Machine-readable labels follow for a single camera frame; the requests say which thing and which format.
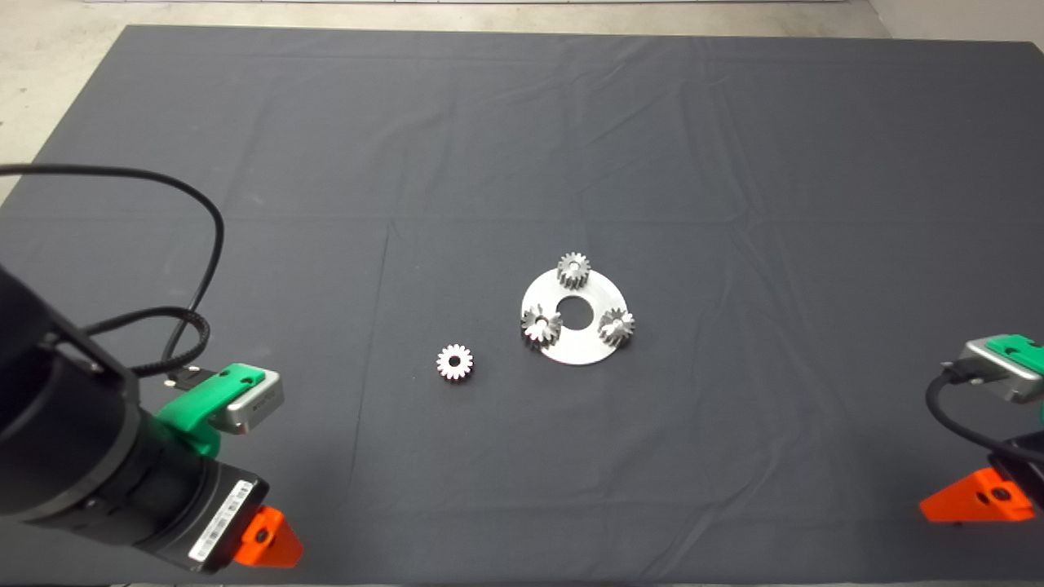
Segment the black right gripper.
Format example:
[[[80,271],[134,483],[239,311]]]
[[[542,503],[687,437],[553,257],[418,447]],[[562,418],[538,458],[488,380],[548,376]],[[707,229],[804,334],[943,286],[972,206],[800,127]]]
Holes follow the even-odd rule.
[[[989,441],[989,463],[922,499],[930,523],[1022,523],[1042,512],[1042,437]]]

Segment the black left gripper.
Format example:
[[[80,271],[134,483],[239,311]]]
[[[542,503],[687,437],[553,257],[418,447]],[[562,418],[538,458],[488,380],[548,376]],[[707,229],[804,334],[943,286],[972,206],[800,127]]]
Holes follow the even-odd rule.
[[[303,543],[280,510],[263,504],[269,490],[261,476],[206,457],[201,486],[175,522],[152,539],[153,557],[201,576],[214,576],[232,561],[294,568]]]

